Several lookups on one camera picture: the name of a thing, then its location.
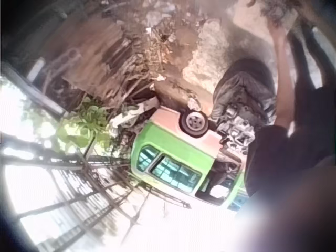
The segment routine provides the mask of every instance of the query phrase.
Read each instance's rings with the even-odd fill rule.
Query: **car window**
[[[159,151],[153,146],[147,145],[140,151],[137,168],[144,172],[158,155]]]
[[[232,211],[238,211],[248,200],[248,196],[245,193],[238,193],[232,203],[227,209]]]
[[[152,170],[152,174],[170,185],[190,193],[199,182],[201,175],[183,164],[164,156]]]

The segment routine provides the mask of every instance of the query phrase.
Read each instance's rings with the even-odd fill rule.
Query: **car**
[[[159,107],[134,140],[132,173],[191,208],[227,208],[243,183],[244,162],[233,154],[227,162],[216,160],[222,136],[208,124],[202,112]]]

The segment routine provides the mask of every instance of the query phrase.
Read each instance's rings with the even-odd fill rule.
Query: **car wheel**
[[[184,133],[194,138],[200,138],[207,132],[209,121],[204,113],[189,110],[181,115],[180,127]]]

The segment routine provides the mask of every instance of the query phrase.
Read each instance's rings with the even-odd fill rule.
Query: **person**
[[[311,80],[302,44],[293,31],[286,36],[283,27],[271,21],[268,28],[274,41],[278,65],[276,119],[273,125],[256,132],[247,155],[245,186],[252,196],[262,186],[276,186],[295,171],[314,167],[335,154],[336,71],[315,40],[311,28],[301,21],[309,53],[320,69],[323,86],[316,89]],[[286,43],[289,42],[297,81],[290,75]],[[294,132],[288,136],[291,123]]]
[[[304,20],[300,26],[323,86],[314,87],[295,33],[286,36],[268,21],[279,74],[276,119],[256,132],[249,146],[245,186],[250,199],[237,214],[247,231],[240,240],[243,251],[336,251],[336,75],[311,27]],[[286,43],[295,63],[295,87]]]

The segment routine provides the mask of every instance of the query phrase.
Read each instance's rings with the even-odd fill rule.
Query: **hubcap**
[[[192,112],[187,116],[186,123],[190,129],[199,131],[204,127],[205,119],[201,113]]]

